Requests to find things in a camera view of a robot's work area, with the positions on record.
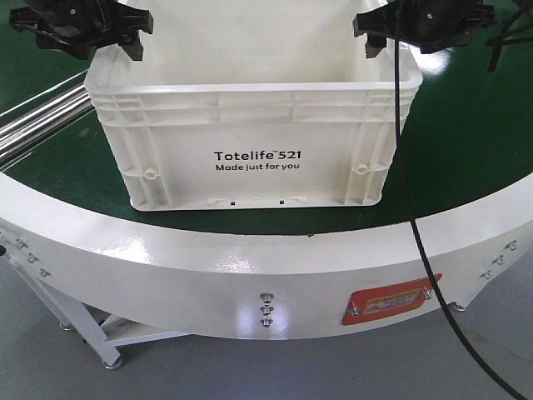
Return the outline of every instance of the black cable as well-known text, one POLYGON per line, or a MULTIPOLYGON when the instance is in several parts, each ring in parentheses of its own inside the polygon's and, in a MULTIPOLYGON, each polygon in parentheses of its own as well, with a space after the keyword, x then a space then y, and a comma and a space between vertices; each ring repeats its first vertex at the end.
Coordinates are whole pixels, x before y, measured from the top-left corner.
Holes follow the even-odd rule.
POLYGON ((496 70, 496 66, 498 65, 498 61, 500 61, 501 52, 504 46, 509 44, 529 42, 531 40, 530 38, 523 38, 504 41, 505 38, 508 38, 509 36, 515 33, 523 32, 524 30, 528 29, 527 26, 529 24, 526 24, 524 26, 527 27, 526 29, 524 29, 524 27, 511 29, 511 26, 513 23, 518 21, 522 15, 526 14, 531 7, 533 7, 533 0, 525 0, 519 7, 518 11, 515 12, 509 19, 503 22, 503 28, 501 29, 500 34, 498 36, 490 38, 486 42, 487 46, 492 47, 491 60, 489 61, 489 67, 487 68, 490 73, 493 73, 496 70))
POLYGON ((400 138, 400 134, 401 134, 400 41, 398 38, 399 38, 399 33, 400 33, 401 12, 402 12, 404 1, 398 0, 398 2, 399 2, 399 7, 398 7, 397 15, 396 15, 396 32, 395 32, 395 39, 394 39, 394 106, 395 106, 395 123, 396 123, 396 162, 400 170, 401 185, 402 185, 403 194, 404 194, 404 198, 406 202, 407 212, 409 213, 409 222, 411 224, 411 229, 416 240, 416 246, 418 247, 418 252, 420 253, 421 260, 424 263, 424 268, 426 269, 427 276, 430 279, 431 286, 433 287, 435 295, 437 299, 439 300, 441 309, 446 315, 446 319, 448 320, 448 323, 452 327, 456 336, 461 341, 462 345, 465 347, 466 351, 468 351, 468 353, 474 358, 474 360, 479 364, 479 366, 483 369, 483 371, 485 371, 489 375, 489 377, 491 377, 496 383, 498 383, 498 385, 500 385, 501 388, 503 388, 506 392, 508 392, 513 398, 515 398, 516 400, 527 400, 526 397, 518 393, 509 383, 507 383, 500 375, 498 375, 497 372, 495 372, 486 363, 486 361, 481 357, 481 355, 472 347, 472 345, 466 338, 465 334, 461 331, 461 328, 457 324, 457 321, 453 318, 453 315, 451 315, 451 311, 448 308, 446 300, 444 299, 441 289, 439 288, 439 285, 436 281, 435 275, 433 274, 430 261, 427 258, 426 250, 424 249, 424 244, 422 243, 422 239, 421 239, 420 232, 418 230, 418 226, 416 225, 415 214, 413 213, 413 207, 411 203, 411 195, 409 193, 409 185, 407 184, 407 178, 406 178, 403 145, 402 145, 401 138, 400 138))

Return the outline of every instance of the white plastic crate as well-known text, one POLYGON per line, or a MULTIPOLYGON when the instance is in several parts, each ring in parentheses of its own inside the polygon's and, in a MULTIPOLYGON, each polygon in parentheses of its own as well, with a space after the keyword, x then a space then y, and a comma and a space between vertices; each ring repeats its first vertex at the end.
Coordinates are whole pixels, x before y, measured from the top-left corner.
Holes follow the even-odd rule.
MULTIPOLYGON (((395 151, 391 45, 365 59, 363 0, 131 0, 142 62, 97 51, 86 87, 134 208, 366 206, 395 151)), ((421 84, 401 50, 402 123, 421 84)))

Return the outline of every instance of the metal rod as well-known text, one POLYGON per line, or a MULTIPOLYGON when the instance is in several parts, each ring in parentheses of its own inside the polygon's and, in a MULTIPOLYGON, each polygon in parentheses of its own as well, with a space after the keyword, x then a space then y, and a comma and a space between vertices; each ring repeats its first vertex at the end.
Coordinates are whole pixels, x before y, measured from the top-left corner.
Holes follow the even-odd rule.
POLYGON ((0 171, 91 110, 89 95, 80 83, 0 127, 0 171))

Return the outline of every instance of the screw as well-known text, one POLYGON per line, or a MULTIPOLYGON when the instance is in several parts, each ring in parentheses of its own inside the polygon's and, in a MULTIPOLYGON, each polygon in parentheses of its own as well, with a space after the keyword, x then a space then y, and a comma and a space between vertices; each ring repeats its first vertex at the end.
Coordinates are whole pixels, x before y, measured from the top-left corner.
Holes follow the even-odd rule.
POLYGON ((27 248, 27 244, 22 239, 15 239, 15 247, 20 250, 22 248, 27 248))
POLYGON ((429 300, 430 298, 433 298, 433 290, 424 288, 424 291, 421 293, 420 296, 425 300, 429 300))
POLYGON ((506 263, 506 260, 503 258, 503 254, 500 254, 493 262, 493 264, 503 265, 506 263))
POLYGON ((33 254, 32 252, 29 252, 27 254, 27 258, 26 260, 30 263, 30 264, 33 264, 34 262, 36 262, 38 260, 37 257, 35 257, 35 254, 33 254))
POLYGON ((43 278, 52 276, 52 274, 50 272, 48 272, 46 269, 44 269, 44 268, 41 268, 41 272, 39 273, 39 275, 41 275, 43 278))
POLYGON ((273 322, 274 322, 274 321, 272 321, 270 318, 265 318, 265 319, 262 319, 262 320, 261 320, 261 325, 262 325, 264 328, 269 328, 269 327, 272 325, 273 322))
POLYGON ((518 248, 518 243, 516 242, 516 240, 513 240, 512 242, 507 244, 506 248, 514 252, 518 248))
POLYGON ((267 316, 269 316, 272 313, 273 309, 274 309, 274 307, 272 307, 272 306, 263 306, 263 307, 261 307, 261 312, 263 313, 263 315, 265 317, 267 317, 267 316))
POLYGON ((274 298, 274 295, 272 293, 261 293, 259 295, 259 298, 265 303, 270 304, 272 299, 274 298))
POLYGON ((361 314, 361 307, 354 306, 354 307, 352 307, 352 308, 349 308, 349 309, 348 309, 348 312, 349 312, 353 317, 359 317, 359 315, 361 314))

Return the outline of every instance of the gray floor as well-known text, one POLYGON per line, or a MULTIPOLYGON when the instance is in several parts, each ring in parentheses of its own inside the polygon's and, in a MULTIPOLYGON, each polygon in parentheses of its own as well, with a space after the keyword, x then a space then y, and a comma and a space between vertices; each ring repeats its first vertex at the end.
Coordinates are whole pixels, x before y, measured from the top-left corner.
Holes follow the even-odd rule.
MULTIPOLYGON (((457 315, 509 383, 533 398, 533 252, 457 315)), ((441 312, 344 337, 288 342, 180 337, 125 347, 106 371, 0 265, 0 400, 510 398, 470 359, 441 312)))

